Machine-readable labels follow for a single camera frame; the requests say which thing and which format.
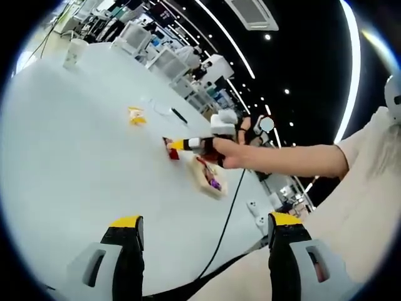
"ceiling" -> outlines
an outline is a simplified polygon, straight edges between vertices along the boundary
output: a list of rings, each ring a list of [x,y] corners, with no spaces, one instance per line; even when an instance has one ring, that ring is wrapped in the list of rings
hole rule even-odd
[[[350,30],[339,1],[264,0],[279,26],[279,31],[268,32],[271,38],[266,40],[267,32],[246,30],[224,0],[203,0],[243,52],[255,79],[226,35],[195,0],[168,2],[204,36],[211,34],[208,39],[217,52],[234,63],[232,83],[241,92],[250,112],[265,114],[265,105],[269,106],[282,146],[333,143],[350,92],[353,59]],[[361,6],[357,1],[351,6],[357,15],[358,27],[370,17],[369,12],[375,11],[369,10],[373,6]],[[179,18],[178,22],[192,36],[199,35],[185,18]],[[203,37],[198,40],[203,50],[216,53]],[[188,42],[196,45],[191,38]],[[360,87],[345,137],[362,128],[377,107],[385,104],[383,86],[388,73],[362,34],[360,43]],[[275,136],[271,138],[277,145]],[[311,181],[302,180],[306,185]],[[317,203],[336,183],[318,180],[316,187],[319,182],[320,188],[310,192],[318,194],[314,198]]]

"white table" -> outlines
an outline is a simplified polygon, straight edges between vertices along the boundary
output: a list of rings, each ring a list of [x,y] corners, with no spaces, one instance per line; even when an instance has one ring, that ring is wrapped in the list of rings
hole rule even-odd
[[[210,260],[241,171],[226,171],[229,195],[201,194],[185,162],[172,162],[162,136],[209,134],[209,123],[162,80],[126,53],[90,45],[75,71],[63,56],[18,73],[1,119],[1,191],[9,230],[42,282],[60,287],[66,266],[100,241],[122,216],[145,218],[145,295],[193,281]],[[176,108],[188,121],[159,115]],[[128,123],[127,107],[145,109],[148,123]],[[208,273],[261,238],[246,201],[265,203],[262,186],[246,172],[221,248]]]

